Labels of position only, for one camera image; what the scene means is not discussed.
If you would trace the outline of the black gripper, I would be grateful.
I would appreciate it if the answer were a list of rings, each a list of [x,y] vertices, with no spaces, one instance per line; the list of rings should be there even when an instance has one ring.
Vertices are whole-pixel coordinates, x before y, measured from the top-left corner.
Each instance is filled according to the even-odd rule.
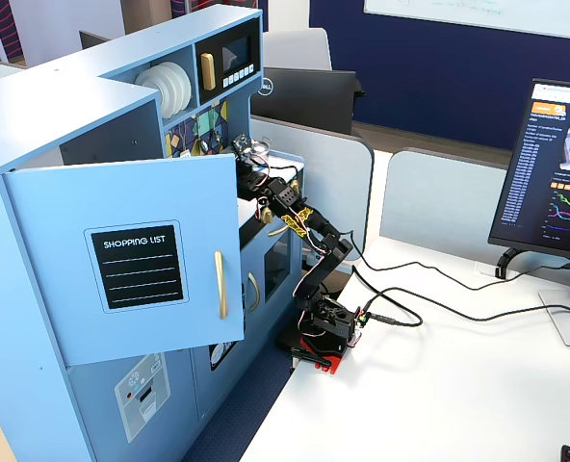
[[[270,198],[268,184],[271,177],[256,171],[245,162],[236,163],[237,196],[239,198]]]

